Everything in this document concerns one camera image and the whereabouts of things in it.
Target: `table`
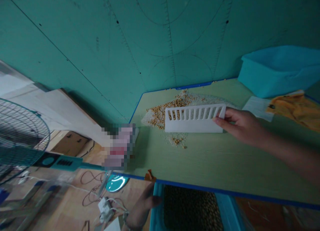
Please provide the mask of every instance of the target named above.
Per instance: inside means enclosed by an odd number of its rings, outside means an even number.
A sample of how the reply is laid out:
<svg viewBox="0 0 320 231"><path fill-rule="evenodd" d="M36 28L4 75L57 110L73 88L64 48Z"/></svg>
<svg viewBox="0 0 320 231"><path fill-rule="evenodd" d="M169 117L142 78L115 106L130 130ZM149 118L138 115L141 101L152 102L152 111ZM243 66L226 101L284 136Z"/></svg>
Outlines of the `table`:
<svg viewBox="0 0 320 231"><path fill-rule="evenodd" d="M253 93L237 79L189 88L191 93L220 96L243 107ZM230 134L188 134L187 149L164 140L164 130L146 127L146 109L174 99L181 90L144 93L131 123L140 129L135 158L123 175L143 179L152 169L157 182L211 192L320 209L320 192L283 162L257 148L237 141ZM271 131L306 145L320 147L320 134L294 121L275 115L272 123L261 120Z"/></svg>

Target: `white power strip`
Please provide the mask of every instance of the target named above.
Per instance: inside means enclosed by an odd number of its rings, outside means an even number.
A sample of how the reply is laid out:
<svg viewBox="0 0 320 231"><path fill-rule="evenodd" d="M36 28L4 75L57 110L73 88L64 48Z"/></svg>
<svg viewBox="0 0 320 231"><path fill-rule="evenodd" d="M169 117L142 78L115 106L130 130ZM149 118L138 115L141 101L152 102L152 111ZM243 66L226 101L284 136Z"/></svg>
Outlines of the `white power strip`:
<svg viewBox="0 0 320 231"><path fill-rule="evenodd" d="M98 203L98 207L100 210L100 222L109 222L109 220L114 215L115 211L112 210L111 204L109 201L107 201L105 197L101 199L101 201Z"/></svg>

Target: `white plastic scraper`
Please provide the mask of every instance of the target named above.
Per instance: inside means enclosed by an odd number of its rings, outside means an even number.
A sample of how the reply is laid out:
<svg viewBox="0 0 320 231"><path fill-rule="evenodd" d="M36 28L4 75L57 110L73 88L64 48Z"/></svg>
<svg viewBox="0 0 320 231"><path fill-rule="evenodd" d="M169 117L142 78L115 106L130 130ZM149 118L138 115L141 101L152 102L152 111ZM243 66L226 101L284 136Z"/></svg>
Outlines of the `white plastic scraper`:
<svg viewBox="0 0 320 231"><path fill-rule="evenodd" d="M225 104L166 108L166 133L222 133L212 118L224 119Z"/></svg>

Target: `blue table edge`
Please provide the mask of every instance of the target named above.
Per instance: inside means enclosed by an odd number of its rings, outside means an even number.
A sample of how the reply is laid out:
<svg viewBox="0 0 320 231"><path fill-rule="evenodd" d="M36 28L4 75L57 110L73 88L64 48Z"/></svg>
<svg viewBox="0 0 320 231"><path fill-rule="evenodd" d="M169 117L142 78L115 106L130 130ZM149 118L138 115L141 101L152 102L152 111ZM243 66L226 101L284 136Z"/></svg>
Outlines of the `blue table edge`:
<svg viewBox="0 0 320 231"><path fill-rule="evenodd" d="M230 80L230 79L237 79L237 77L221 79L221 80L217 80L217 81ZM175 89L182 90L182 89L187 89L187 88L208 86L208 85L211 85L211 83L213 83L213 82L214 81L204 82L204 83L199 83L199 84L194 84L194 85L188 85L188 86L181 86L181 87L177 87ZM144 92L140 96L140 99L137 103L136 108L134 109L134 112L130 118L129 123L131 123L133 115L137 110L137 107L140 103L140 100L141 100L143 94L145 94L145 93L149 93L149 92ZM309 95L305 95L305 96L307 98L310 98L311 100L315 101L316 103L320 104L318 100L310 97ZM144 177L131 175L131 174L123 174L123 173L117 173L117 172L113 172L113 174L121 175L121 176L128 177L128 178L144 180ZM221 194L236 196L236 197L240 197L240 198L255 199L255 200L260 200L260 201L264 201L264 202L272 202L272 203L276 203L276 204L281 204L281 205L292 205L292 206L297 206L297 207L301 207L301 208L320 210L320 205L317 205L317 204L301 203L301 202L290 201L290 200L285 200L285 199L270 198L270 197L259 196L259 195L254 195L254 194L239 193L239 192L228 191L228 190L223 190L223 189L208 188L208 187L202 187L202 186L197 186L197 185L192 185L192 184L183 184L183 183L177 183L177 182L172 182L172 181L165 181L165 180L160 180L160 179L157 179L156 182L161 183L161 184L166 184L166 185L178 186L178 187L182 187L182 188L196 189L196 190L202 190L202 191L212 192L212 193L221 193Z"/></svg>

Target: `human hand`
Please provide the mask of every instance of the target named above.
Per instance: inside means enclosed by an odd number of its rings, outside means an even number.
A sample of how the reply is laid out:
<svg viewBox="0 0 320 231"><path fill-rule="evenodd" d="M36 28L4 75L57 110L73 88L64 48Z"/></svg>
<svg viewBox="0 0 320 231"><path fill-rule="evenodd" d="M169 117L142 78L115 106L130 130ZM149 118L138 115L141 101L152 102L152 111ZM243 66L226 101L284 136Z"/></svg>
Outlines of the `human hand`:
<svg viewBox="0 0 320 231"><path fill-rule="evenodd" d="M150 183L129 213L126 224L131 230L142 230L147 221L150 209L157 207L162 199L153 196L154 183Z"/></svg>
<svg viewBox="0 0 320 231"><path fill-rule="evenodd" d="M225 119L216 117L213 118L213 121L239 141L258 148L261 148L271 135L249 111L227 107Z"/></svg>

